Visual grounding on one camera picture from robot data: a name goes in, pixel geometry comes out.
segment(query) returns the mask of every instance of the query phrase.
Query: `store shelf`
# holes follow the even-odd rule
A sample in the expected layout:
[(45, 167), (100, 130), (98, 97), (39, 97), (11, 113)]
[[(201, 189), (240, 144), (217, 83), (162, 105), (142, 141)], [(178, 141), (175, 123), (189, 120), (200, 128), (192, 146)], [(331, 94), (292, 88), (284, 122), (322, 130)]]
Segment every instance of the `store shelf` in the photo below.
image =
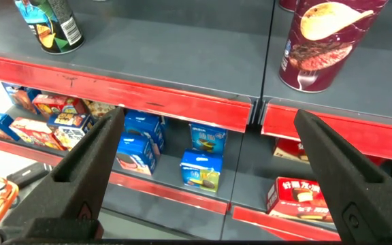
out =
[(273, 0), (70, 3), (86, 42), (49, 55), (15, 5), (0, 1), (0, 80), (245, 130), (261, 94)]
[(298, 140), (298, 108), (316, 112), (361, 152), (392, 159), (392, 1), (381, 12), (333, 84), (321, 93), (297, 92), (278, 77), (292, 13), (274, 8), (263, 99), (262, 133)]
[[(334, 225), (304, 220), (285, 221), (265, 214), (267, 192), (277, 177), (315, 180), (309, 164), (273, 157), (273, 149), (274, 138), (261, 135), (259, 129), (246, 130), (231, 199), (233, 218), (275, 232), (283, 231), (297, 236), (296, 239), (336, 240), (338, 235)], [(301, 231), (292, 228), (296, 225)]]
[[(15, 106), (7, 113), (12, 118), (20, 116), (44, 120), (40, 115), (34, 115)], [(242, 137), (241, 133), (229, 132), (217, 193), (191, 188), (182, 183), (180, 160), (185, 149), (191, 148), (190, 129), (187, 122), (174, 119), (169, 120), (165, 134), (165, 152), (152, 176), (124, 170), (115, 161), (110, 182), (196, 208), (225, 214), (229, 209)], [(0, 150), (51, 165), (57, 165), (66, 155), (66, 152), (27, 144), (22, 140), (18, 142), (0, 140)]]
[(102, 206), (198, 238), (209, 240), (221, 238), (224, 215), (115, 184), (108, 185)]

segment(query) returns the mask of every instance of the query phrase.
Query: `snack can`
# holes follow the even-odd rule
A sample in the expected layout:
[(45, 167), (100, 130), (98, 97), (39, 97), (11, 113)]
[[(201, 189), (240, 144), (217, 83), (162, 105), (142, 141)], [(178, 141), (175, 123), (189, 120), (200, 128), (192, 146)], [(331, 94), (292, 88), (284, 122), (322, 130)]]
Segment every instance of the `snack can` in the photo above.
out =
[(298, 0), (279, 0), (279, 6), (288, 12), (294, 12), (297, 1)]
[(328, 88), (388, 0), (299, 0), (279, 69), (303, 92)]
[(45, 52), (65, 54), (84, 42), (67, 0), (14, 0), (14, 3)]

